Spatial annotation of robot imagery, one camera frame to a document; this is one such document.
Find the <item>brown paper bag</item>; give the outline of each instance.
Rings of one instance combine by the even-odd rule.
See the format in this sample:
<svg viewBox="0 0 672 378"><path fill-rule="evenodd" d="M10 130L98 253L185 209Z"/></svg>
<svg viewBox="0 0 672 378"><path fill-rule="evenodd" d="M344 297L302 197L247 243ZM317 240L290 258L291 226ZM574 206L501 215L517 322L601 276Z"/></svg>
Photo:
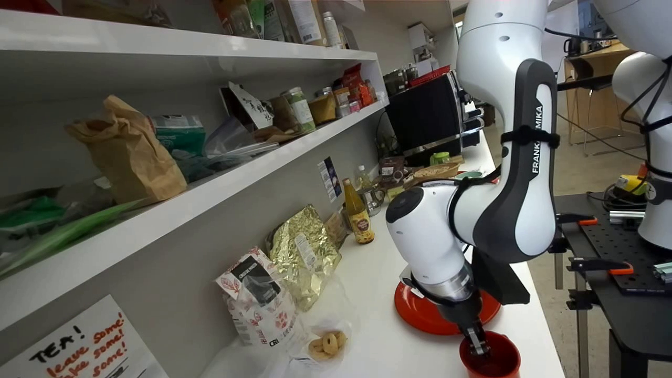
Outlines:
<svg viewBox="0 0 672 378"><path fill-rule="evenodd" d="M102 100L109 120L82 120L67 133L88 148L93 161L122 202L164 202L186 189L186 180L150 120L117 96Z"/></svg>

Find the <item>jar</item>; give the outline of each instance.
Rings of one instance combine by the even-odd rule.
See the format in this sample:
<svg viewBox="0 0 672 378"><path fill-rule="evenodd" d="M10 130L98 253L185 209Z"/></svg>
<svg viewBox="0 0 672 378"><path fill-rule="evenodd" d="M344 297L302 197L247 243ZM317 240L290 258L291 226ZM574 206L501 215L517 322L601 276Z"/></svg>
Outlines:
<svg viewBox="0 0 672 378"><path fill-rule="evenodd" d="M316 120L300 86L295 86L287 91L287 103L290 103L291 125L300 130L300 135L313 133Z"/></svg>

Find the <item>red bowl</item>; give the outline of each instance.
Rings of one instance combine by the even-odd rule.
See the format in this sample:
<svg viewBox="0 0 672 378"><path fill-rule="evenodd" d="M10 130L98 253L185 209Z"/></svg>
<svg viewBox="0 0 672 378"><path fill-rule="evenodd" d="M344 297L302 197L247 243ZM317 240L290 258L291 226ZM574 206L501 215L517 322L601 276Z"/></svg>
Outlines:
<svg viewBox="0 0 672 378"><path fill-rule="evenodd" d="M491 295L481 290L481 323L489 323L500 313L500 306L501 305ZM459 335L459 328L448 322L432 300L418 298L404 282L400 282L394 290L394 309L405 323L421 332L437 336Z"/></svg>
<svg viewBox="0 0 672 378"><path fill-rule="evenodd" d="M469 369L469 378L519 378L520 352L497 332L486 332L489 352L486 358L472 356L469 338L459 343L459 359Z"/></svg>

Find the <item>snack bag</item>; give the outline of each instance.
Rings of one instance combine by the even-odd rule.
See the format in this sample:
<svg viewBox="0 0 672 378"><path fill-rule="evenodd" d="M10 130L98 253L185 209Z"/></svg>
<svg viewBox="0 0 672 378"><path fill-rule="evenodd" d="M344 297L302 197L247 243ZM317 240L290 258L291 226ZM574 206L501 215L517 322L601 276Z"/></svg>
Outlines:
<svg viewBox="0 0 672 378"><path fill-rule="evenodd" d="M302 209L275 232L271 262L296 306L308 310L341 262L316 209Z"/></svg>
<svg viewBox="0 0 672 378"><path fill-rule="evenodd" d="M117 96L102 100L107 120L80 120L67 133L88 148L93 161L109 178L122 202L164 202L186 189L186 180L151 122Z"/></svg>
<svg viewBox="0 0 672 378"><path fill-rule="evenodd" d="M243 254L233 268L216 277L233 325L246 346L278 346L290 340L296 306L259 248Z"/></svg>

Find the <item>gold foil bag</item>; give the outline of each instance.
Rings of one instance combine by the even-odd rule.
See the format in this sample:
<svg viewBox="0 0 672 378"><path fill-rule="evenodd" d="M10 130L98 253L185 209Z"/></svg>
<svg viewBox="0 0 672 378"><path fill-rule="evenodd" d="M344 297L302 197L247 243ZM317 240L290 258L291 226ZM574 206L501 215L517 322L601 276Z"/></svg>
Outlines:
<svg viewBox="0 0 672 378"><path fill-rule="evenodd" d="M296 306L308 310L341 262L316 209L302 209L275 232L271 262Z"/></svg>

